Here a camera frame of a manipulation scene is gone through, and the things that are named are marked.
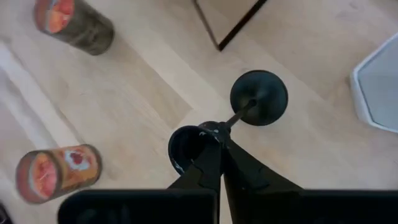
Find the orange candle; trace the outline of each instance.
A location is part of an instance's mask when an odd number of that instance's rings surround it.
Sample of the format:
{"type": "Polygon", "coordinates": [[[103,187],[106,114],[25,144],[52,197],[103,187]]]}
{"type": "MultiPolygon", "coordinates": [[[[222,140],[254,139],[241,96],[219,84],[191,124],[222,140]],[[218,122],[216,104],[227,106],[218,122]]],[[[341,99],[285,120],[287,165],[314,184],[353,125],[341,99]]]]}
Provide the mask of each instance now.
{"type": "Polygon", "coordinates": [[[44,203],[94,184],[101,171],[100,154],[90,145],[32,151],[17,166],[17,189],[27,202],[44,203]]]}

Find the round black base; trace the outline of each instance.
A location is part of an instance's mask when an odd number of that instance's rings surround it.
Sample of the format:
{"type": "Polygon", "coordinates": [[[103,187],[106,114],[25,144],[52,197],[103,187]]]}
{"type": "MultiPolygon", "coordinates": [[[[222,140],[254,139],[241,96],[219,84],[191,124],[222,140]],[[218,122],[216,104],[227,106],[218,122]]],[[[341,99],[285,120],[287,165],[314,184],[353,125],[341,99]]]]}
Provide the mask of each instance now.
{"type": "Polygon", "coordinates": [[[235,113],[243,109],[251,100],[256,105],[242,120],[255,126],[268,125],[278,120],[286,110],[287,89],[275,74],[263,70],[253,70],[236,80],[231,90],[231,106],[235,113]]]}

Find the black metal frame leg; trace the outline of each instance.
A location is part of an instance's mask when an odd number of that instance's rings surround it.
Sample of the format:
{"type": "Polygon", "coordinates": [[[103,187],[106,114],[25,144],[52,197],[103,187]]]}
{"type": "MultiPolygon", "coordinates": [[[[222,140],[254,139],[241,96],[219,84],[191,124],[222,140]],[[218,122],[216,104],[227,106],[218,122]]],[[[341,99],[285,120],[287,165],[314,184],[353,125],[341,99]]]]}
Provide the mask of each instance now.
{"type": "Polygon", "coordinates": [[[246,25],[250,21],[250,19],[258,12],[258,10],[260,10],[262,5],[264,5],[266,1],[267,0],[258,0],[220,43],[217,42],[214,32],[211,29],[209,22],[207,21],[206,16],[198,3],[198,0],[192,0],[192,3],[195,6],[195,9],[199,14],[202,23],[205,25],[206,31],[209,34],[212,43],[219,51],[222,51],[231,42],[231,40],[234,39],[236,34],[239,33],[244,25],[246,25]]]}

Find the white object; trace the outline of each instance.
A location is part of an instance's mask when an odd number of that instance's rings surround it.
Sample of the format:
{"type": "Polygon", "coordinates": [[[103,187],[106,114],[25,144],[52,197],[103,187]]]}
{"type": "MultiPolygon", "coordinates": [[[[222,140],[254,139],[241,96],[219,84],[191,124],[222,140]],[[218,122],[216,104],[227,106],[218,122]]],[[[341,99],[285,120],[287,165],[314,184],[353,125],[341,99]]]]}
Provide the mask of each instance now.
{"type": "Polygon", "coordinates": [[[398,133],[398,34],[355,68],[351,90],[361,120],[398,133]]]}

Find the wooden floor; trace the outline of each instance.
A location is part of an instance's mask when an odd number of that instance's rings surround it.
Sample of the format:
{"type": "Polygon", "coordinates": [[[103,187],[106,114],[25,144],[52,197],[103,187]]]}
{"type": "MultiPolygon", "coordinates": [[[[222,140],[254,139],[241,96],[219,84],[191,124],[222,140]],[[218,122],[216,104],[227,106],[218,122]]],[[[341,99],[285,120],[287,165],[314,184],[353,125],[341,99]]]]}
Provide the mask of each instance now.
{"type": "MultiPolygon", "coordinates": [[[[233,139],[311,189],[398,189],[398,136],[358,121],[348,77],[398,32],[395,0],[269,0],[224,52],[189,0],[89,0],[117,36],[92,57],[36,30],[33,1],[0,1],[0,201],[15,223],[56,223],[65,197],[28,205],[14,186],[28,151],[90,143],[104,159],[96,189],[165,188],[178,175],[173,130],[232,114],[244,72],[285,81],[285,115],[239,122],[233,139]]],[[[221,38],[254,0],[200,0],[221,38]]],[[[222,221],[230,223],[223,194],[222,221]]]]}

